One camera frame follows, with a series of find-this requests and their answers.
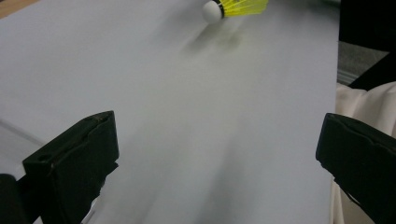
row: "shuttlecock cork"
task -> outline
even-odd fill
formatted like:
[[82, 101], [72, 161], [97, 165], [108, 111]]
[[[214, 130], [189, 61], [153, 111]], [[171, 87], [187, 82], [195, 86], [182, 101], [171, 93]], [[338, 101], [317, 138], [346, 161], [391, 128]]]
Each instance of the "shuttlecock cork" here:
[[216, 23], [224, 17], [260, 14], [268, 0], [212, 0], [203, 6], [204, 19]]

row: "white cloth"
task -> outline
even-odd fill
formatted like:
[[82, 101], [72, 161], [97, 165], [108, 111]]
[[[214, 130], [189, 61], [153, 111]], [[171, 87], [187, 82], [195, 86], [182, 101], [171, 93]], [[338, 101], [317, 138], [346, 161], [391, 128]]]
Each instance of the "white cloth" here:
[[[337, 85], [335, 112], [363, 121], [396, 137], [396, 82], [370, 91]], [[374, 222], [332, 182], [331, 224], [373, 224]]]

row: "cream colored cloth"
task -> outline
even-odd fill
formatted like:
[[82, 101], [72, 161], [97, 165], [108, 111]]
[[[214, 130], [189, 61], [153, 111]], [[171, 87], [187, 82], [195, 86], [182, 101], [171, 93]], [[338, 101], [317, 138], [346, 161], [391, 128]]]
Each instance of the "cream colored cloth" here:
[[[363, 121], [396, 138], [396, 82], [370, 91], [337, 85], [335, 112]], [[374, 222], [332, 182], [331, 224], [373, 224]]]

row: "table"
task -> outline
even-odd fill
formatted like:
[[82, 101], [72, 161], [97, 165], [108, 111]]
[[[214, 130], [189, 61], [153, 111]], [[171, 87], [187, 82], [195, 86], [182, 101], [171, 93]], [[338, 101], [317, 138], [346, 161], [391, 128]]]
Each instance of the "table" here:
[[40, 0], [0, 20], [0, 120], [45, 143], [115, 111], [95, 223], [328, 223], [338, 9], [277, 0], [209, 26], [204, 3]]

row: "shuttlecock's black band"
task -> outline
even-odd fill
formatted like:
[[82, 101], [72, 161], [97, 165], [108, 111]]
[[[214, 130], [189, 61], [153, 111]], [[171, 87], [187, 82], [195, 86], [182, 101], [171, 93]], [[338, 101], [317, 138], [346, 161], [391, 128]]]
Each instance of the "shuttlecock's black band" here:
[[222, 3], [220, 2], [220, 0], [212, 0], [212, 1], [214, 1], [215, 3], [218, 4], [218, 6], [221, 10], [221, 17], [224, 18], [224, 7], [223, 7]]

